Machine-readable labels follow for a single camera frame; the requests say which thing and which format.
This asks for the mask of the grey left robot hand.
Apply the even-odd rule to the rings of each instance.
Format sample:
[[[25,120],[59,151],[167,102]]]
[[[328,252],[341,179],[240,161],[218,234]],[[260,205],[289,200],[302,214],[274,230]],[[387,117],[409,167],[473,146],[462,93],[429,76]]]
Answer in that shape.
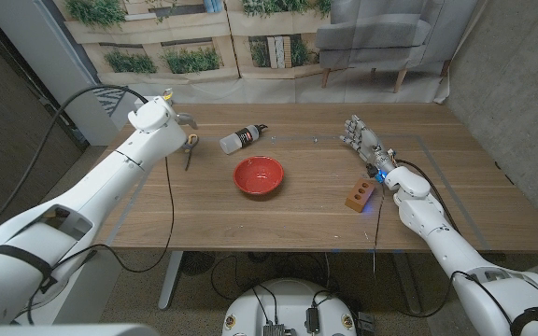
[[[188,125],[194,130],[198,129],[197,122],[195,121],[194,117],[189,113],[177,114],[176,122],[178,125]]]

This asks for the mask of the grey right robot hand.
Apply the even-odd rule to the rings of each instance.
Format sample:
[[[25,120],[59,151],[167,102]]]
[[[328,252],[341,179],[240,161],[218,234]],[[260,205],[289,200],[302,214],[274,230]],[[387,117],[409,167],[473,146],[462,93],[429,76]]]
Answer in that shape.
[[[356,151],[366,164],[373,165],[378,171],[388,174],[396,168],[378,137],[357,115],[352,115],[345,122],[345,134],[339,138]]]

